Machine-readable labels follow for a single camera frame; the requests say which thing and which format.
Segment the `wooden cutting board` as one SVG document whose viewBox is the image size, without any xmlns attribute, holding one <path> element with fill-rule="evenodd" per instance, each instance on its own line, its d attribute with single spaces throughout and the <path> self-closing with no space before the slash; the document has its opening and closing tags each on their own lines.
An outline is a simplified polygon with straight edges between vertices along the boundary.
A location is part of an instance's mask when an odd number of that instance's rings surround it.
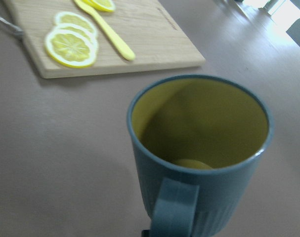
<svg viewBox="0 0 300 237">
<path fill-rule="evenodd" d="M 21 39 L 43 78 L 65 78 L 198 67 L 205 58 L 157 0 L 117 0 L 114 12 L 80 0 L 0 0 L 0 24 Z M 70 68 L 44 50 L 54 16 L 69 11 L 98 28 L 95 63 Z"/>
</svg>

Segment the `lemon slice by knife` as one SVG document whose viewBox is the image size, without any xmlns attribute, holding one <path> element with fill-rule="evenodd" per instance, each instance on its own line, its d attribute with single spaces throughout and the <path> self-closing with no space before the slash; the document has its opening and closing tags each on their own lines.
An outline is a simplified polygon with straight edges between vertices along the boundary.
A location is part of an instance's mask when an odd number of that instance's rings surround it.
<svg viewBox="0 0 300 237">
<path fill-rule="evenodd" d="M 116 10 L 112 0 L 85 0 L 85 2 L 100 11 L 114 12 Z"/>
</svg>

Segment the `middle lemon slice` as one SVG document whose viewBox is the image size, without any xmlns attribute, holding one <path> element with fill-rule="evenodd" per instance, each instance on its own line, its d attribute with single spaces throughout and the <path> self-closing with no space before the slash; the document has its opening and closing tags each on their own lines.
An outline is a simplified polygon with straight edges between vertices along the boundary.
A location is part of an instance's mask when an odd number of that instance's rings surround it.
<svg viewBox="0 0 300 237">
<path fill-rule="evenodd" d="M 94 35 L 89 30 L 87 30 L 86 28 L 81 27 L 79 25 L 72 24 L 72 23 L 61 23 L 61 24 L 56 25 L 53 29 L 54 30 L 69 30 L 69 31 L 78 33 L 81 36 L 88 39 L 95 47 L 97 47 L 97 45 L 98 45 L 96 35 Z"/>
</svg>

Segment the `teal cup yellow inside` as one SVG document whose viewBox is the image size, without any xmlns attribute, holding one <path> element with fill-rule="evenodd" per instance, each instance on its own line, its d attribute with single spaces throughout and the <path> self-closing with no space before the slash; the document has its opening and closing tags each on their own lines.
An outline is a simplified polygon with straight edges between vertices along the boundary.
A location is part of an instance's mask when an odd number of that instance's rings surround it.
<svg viewBox="0 0 300 237">
<path fill-rule="evenodd" d="M 272 137 L 272 118 L 250 90 L 181 75 L 137 93 L 127 113 L 151 224 L 144 237 L 212 237 L 233 215 Z"/>
</svg>

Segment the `front lemon slice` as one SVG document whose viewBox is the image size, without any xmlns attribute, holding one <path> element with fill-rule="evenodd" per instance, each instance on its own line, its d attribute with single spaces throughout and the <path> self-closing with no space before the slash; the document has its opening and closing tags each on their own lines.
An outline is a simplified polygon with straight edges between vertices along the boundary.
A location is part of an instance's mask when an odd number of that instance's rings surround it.
<svg viewBox="0 0 300 237">
<path fill-rule="evenodd" d="M 58 29 L 46 35 L 44 47 L 56 62 L 71 68 L 86 68 L 95 63 L 99 44 L 96 39 L 77 32 Z"/>
</svg>

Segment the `rear lemon slice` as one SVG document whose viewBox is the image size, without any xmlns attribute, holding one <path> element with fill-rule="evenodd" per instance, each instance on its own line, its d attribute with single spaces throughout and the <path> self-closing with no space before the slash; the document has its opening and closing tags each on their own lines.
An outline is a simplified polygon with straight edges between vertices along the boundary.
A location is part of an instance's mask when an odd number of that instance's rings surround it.
<svg viewBox="0 0 300 237">
<path fill-rule="evenodd" d="M 69 11 L 61 11 L 58 12 L 54 16 L 54 23 L 56 25 L 62 24 L 62 23 L 70 23 L 78 25 L 86 30 L 88 30 L 91 34 L 93 34 L 95 37 L 98 36 L 98 30 L 95 27 L 95 25 L 88 20 L 87 18 L 73 12 Z"/>
</svg>

